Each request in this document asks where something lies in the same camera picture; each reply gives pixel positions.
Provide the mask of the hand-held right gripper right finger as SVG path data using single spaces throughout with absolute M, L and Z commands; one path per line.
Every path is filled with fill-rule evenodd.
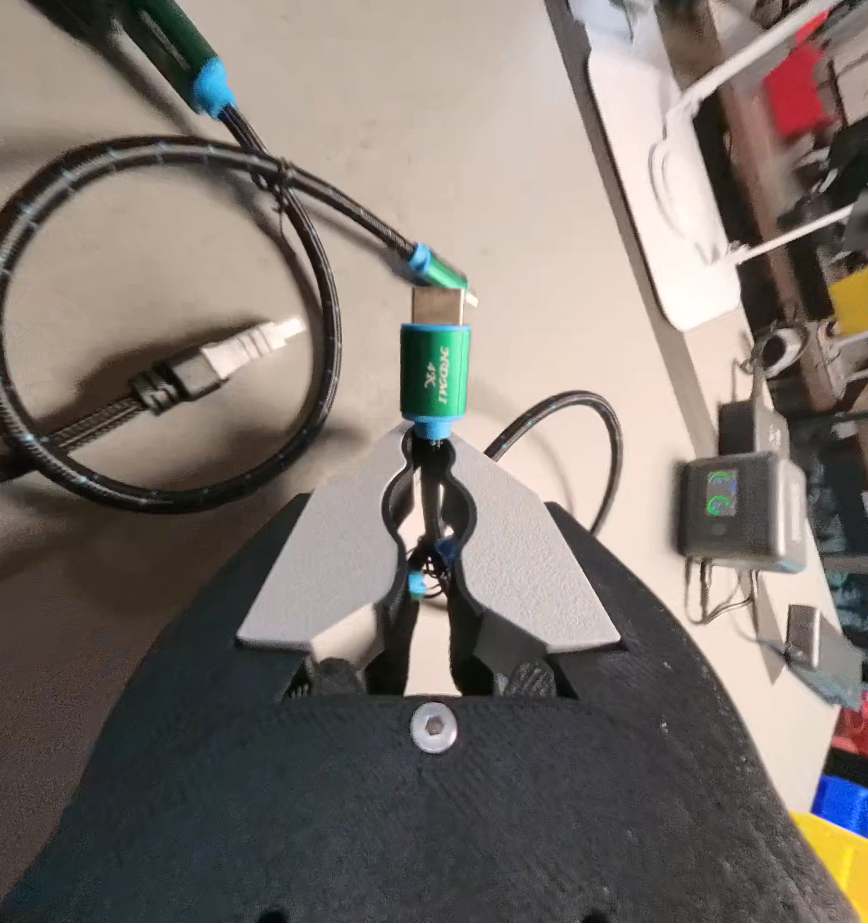
M 520 663 L 619 645 L 618 629 L 538 494 L 459 436 L 442 448 L 451 675 L 509 675 Z

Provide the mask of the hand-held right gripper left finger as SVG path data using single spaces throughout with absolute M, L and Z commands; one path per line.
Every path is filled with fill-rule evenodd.
M 317 487 L 236 632 L 243 646 L 371 663 L 406 593 L 410 425 Z

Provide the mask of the dark grey power bank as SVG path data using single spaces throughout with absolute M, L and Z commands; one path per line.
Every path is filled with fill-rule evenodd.
M 736 571 L 797 574 L 808 559 L 807 477 L 774 451 L 684 465 L 676 546 L 683 557 Z

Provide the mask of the black power adapter brick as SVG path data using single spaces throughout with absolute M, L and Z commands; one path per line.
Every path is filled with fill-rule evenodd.
M 768 397 L 763 369 L 752 372 L 751 395 L 723 403 L 718 408 L 718 454 L 722 456 L 770 452 L 790 458 L 786 418 L 777 412 Z

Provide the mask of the grey flat battery pack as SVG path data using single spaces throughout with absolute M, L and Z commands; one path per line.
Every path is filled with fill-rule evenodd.
M 814 606 L 787 610 L 786 664 L 821 700 L 860 711 L 863 701 L 861 652 Z

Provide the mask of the grey black round device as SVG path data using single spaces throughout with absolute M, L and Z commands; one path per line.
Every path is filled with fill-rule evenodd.
M 804 325 L 774 325 L 763 332 L 751 350 L 751 367 L 766 379 L 775 378 L 798 362 L 809 345 Z

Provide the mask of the red plastic bin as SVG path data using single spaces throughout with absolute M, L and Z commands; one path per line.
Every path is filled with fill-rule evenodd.
M 825 11 L 801 27 L 784 60 L 763 79 L 774 130 L 786 144 L 834 126 L 832 111 L 820 95 L 818 76 L 824 48 L 820 31 L 829 15 Z
M 839 709 L 831 748 L 868 759 L 868 690 L 862 692 L 858 708 Z

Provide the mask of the blue plastic bin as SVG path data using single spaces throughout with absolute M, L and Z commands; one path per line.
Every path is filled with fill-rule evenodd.
M 822 775 L 811 813 L 868 839 L 868 789 L 836 776 Z

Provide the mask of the small yellow bin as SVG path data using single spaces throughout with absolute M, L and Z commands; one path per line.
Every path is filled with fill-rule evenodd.
M 868 264 L 829 285 L 838 338 L 868 333 Z

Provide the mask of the wooden workbench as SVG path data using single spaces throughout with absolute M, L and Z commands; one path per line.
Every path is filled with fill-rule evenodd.
M 859 341 L 832 342 L 830 319 L 809 319 L 812 302 L 807 295 L 817 293 L 818 285 L 805 285 L 797 273 L 799 257 L 807 245 L 829 226 L 809 225 L 802 237 L 774 244 L 775 239 L 794 230 L 792 226 L 781 226 L 779 221 L 780 215 L 791 208 L 783 199 L 783 182 L 792 177 L 792 168 L 783 160 L 786 149 L 768 112 L 763 79 L 752 76 L 754 70 L 771 70 L 779 54 L 796 43 L 798 31 L 810 28 L 814 20 L 836 6 L 841 2 L 794 2 L 791 12 L 720 63 L 723 68 L 732 65 L 734 71 L 718 86 L 717 93 L 728 120 L 740 184 L 758 229 L 758 244 L 751 245 L 744 256 L 748 264 L 763 263 L 770 272 L 786 324 L 803 325 L 809 334 L 798 361 L 797 386 L 775 386 L 773 395 L 780 400 L 781 410 L 789 411 L 803 432 L 831 428 L 833 412 L 853 412 L 854 419 L 843 425 L 854 426 L 857 455 L 868 480 L 868 377 L 845 381 L 850 372 L 845 360 L 856 354 Z M 755 254 L 758 247 L 763 249 Z M 868 374 L 868 367 L 860 372 Z

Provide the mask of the yellow plastic bin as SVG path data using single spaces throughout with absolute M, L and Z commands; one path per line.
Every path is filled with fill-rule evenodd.
M 791 817 L 860 920 L 868 922 L 868 838 L 810 813 L 793 811 Z

